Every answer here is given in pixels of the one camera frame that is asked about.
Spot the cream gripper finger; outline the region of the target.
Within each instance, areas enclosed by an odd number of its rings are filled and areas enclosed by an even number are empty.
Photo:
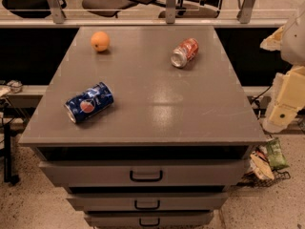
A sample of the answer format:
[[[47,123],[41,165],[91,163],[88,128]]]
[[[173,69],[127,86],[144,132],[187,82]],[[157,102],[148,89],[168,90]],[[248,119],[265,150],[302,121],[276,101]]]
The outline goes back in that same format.
[[[284,27],[281,26],[273,34],[265,38],[261,44],[260,48],[266,51],[280,51],[281,50],[281,39]]]
[[[262,127],[269,133],[285,130],[305,107],[305,67],[293,66],[285,74],[277,73]]]

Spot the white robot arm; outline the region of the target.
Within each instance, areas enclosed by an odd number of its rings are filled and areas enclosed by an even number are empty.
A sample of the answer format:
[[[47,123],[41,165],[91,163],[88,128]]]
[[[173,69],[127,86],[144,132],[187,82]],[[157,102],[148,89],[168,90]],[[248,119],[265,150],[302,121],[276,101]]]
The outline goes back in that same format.
[[[305,107],[305,4],[302,4],[285,25],[260,44],[267,51],[280,51],[281,58],[292,68],[277,73],[262,127],[269,133],[285,130]]]

